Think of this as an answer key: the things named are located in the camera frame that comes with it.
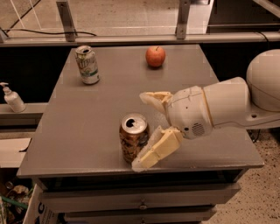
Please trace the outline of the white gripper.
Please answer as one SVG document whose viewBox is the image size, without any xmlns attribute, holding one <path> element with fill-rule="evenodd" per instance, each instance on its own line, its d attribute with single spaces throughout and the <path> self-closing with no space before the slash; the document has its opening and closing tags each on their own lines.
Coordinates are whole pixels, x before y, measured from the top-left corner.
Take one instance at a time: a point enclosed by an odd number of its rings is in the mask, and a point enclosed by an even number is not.
<svg viewBox="0 0 280 224">
<path fill-rule="evenodd" d="M 209 135 L 213 130 L 205 93 L 195 86 L 170 92 L 143 92 L 139 95 L 144 104 L 165 114 L 173 127 L 163 129 L 158 126 L 148 143 L 141 149 L 131 166 L 134 172 L 143 172 L 176 151 L 183 140 Z"/>
</svg>

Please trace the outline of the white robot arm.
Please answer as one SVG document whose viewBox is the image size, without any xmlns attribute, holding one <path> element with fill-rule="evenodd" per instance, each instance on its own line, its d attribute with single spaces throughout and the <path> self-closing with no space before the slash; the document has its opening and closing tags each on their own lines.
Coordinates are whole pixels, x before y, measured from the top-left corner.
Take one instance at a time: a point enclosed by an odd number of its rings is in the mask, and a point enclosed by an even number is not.
<svg viewBox="0 0 280 224">
<path fill-rule="evenodd" d="M 157 127 L 132 162 L 135 172 L 146 171 L 176 151 L 182 141 L 211 134 L 214 129 L 247 130 L 280 125 L 280 50 L 262 52 L 250 62 L 246 77 L 206 87 L 170 92 L 143 92 L 143 103 L 162 113 L 170 124 Z"/>
</svg>

